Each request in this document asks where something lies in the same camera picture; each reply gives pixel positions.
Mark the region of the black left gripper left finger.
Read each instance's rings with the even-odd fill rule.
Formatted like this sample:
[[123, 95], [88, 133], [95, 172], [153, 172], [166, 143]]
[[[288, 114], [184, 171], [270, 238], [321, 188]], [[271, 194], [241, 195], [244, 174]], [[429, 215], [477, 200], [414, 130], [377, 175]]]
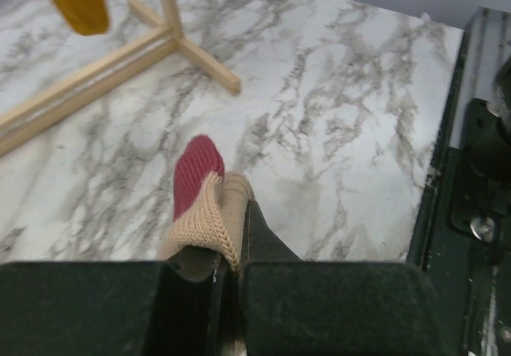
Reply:
[[1, 267], [4, 355], [229, 355], [227, 263], [187, 247], [166, 260]]

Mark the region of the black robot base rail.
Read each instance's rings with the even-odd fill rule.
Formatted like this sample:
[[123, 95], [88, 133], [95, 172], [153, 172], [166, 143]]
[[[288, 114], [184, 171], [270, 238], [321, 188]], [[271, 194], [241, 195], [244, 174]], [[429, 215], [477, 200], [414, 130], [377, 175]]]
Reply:
[[510, 352], [510, 133], [495, 91], [510, 15], [465, 28], [407, 259], [432, 282], [457, 355]]

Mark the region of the maroon cream striped sock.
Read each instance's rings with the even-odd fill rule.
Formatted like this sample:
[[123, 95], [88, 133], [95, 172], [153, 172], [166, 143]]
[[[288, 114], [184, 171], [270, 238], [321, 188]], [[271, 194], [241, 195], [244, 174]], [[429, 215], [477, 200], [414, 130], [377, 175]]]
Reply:
[[193, 137], [176, 162], [172, 226], [158, 250], [168, 259], [187, 246], [220, 253], [238, 275], [245, 214], [254, 192], [247, 178], [226, 172], [224, 160], [205, 135]]

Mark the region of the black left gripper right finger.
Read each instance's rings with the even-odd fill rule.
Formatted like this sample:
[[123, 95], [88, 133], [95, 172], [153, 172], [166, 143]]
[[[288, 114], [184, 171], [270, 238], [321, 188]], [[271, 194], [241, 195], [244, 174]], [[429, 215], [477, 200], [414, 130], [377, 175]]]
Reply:
[[301, 260], [252, 201], [240, 304], [250, 355], [454, 355], [426, 275], [407, 263]]

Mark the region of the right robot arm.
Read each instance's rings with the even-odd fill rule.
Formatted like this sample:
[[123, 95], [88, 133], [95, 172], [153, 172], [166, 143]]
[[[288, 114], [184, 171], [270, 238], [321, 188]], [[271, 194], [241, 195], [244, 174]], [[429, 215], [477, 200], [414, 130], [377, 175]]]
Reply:
[[510, 133], [510, 66], [511, 58], [509, 57], [498, 70], [494, 81], [496, 95], [505, 105], [505, 113], [501, 119], [508, 133]]

